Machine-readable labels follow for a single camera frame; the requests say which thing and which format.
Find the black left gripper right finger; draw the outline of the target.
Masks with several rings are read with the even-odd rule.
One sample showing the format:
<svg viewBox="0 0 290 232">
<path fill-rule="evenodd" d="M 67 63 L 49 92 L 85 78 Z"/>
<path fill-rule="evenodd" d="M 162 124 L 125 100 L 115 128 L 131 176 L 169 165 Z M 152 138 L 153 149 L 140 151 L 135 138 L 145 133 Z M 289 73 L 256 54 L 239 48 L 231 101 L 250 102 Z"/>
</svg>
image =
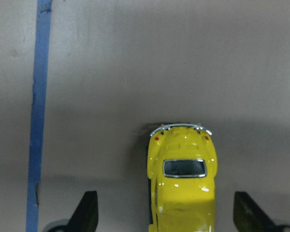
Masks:
<svg viewBox="0 0 290 232">
<path fill-rule="evenodd" d="M 233 221 L 239 232 L 269 232 L 276 225 L 244 191 L 234 194 Z"/>
</svg>

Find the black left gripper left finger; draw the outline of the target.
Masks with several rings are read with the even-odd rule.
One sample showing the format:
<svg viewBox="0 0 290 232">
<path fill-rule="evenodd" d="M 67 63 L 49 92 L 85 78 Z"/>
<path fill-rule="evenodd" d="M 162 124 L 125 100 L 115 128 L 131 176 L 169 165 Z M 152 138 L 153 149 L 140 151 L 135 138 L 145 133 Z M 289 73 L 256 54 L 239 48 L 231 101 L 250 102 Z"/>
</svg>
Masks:
<svg viewBox="0 0 290 232">
<path fill-rule="evenodd" d="M 97 191 L 86 191 L 64 231 L 95 232 L 97 225 L 98 225 Z"/>
</svg>

